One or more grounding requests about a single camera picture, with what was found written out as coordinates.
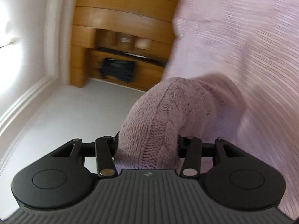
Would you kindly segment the brown wooden wardrobe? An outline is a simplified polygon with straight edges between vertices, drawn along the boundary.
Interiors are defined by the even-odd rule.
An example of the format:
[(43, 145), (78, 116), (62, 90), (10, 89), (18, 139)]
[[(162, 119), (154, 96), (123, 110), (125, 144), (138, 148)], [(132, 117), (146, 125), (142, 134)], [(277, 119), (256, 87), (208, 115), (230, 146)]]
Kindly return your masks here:
[[(96, 78), (147, 91), (157, 84), (170, 57), (175, 35), (172, 20), (179, 0), (76, 0), (71, 41), (69, 83), (83, 87)], [(147, 50), (136, 38), (150, 39)], [(105, 58), (135, 61), (133, 82), (99, 72)]]

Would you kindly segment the white pink box on shelf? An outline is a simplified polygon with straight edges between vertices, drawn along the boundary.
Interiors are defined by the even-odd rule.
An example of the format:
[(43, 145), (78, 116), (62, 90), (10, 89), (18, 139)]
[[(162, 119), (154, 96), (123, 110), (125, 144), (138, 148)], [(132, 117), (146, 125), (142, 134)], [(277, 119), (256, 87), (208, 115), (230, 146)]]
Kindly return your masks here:
[(151, 46), (151, 40), (146, 38), (136, 38), (135, 40), (135, 48), (139, 50), (149, 50)]

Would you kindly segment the black hanging garment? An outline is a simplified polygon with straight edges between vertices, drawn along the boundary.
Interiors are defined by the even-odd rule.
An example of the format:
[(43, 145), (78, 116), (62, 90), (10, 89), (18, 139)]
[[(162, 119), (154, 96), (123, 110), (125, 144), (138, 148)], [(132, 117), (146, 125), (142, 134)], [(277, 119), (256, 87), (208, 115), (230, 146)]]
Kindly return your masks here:
[(105, 58), (99, 72), (103, 78), (113, 76), (116, 79), (131, 83), (135, 77), (136, 62)]

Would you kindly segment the lilac knitted cardigan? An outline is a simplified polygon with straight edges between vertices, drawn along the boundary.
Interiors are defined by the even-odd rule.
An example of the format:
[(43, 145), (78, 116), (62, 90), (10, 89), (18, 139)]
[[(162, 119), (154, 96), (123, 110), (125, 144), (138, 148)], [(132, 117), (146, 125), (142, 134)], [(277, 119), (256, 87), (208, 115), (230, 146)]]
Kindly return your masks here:
[(116, 169), (176, 169), (179, 137), (233, 140), (245, 107), (223, 74), (165, 79), (133, 105), (121, 126)]

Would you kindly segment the pink checked bed sheet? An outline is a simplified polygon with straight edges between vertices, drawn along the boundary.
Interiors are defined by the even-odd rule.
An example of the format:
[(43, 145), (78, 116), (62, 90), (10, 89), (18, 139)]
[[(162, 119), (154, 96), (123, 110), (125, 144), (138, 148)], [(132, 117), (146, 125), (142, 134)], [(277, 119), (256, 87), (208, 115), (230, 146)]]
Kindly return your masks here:
[(235, 144), (285, 177), (298, 217), (298, 0), (180, 0), (164, 76), (228, 76), (246, 111)]

